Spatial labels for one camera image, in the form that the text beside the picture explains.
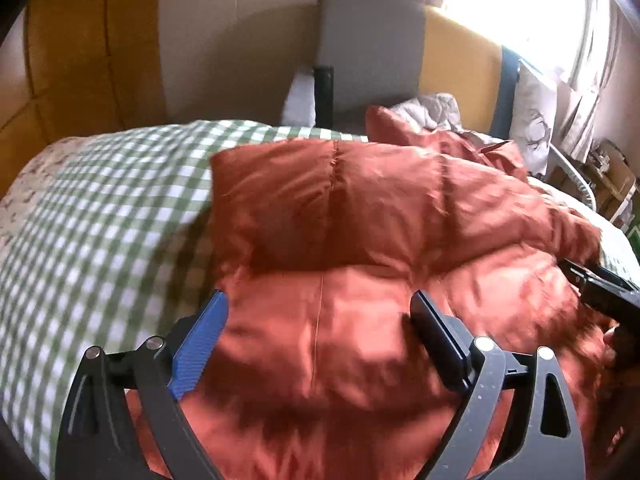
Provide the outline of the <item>person right hand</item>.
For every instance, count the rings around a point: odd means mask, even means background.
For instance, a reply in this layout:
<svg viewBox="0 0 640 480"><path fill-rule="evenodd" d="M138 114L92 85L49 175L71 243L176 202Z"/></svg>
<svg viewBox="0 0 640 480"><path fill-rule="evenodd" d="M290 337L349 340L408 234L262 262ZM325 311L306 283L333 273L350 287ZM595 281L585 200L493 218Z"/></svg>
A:
<svg viewBox="0 0 640 480"><path fill-rule="evenodd" d="M629 333L620 324L610 328L603 336L605 343L604 360L609 368L623 366L634 348Z"/></svg>

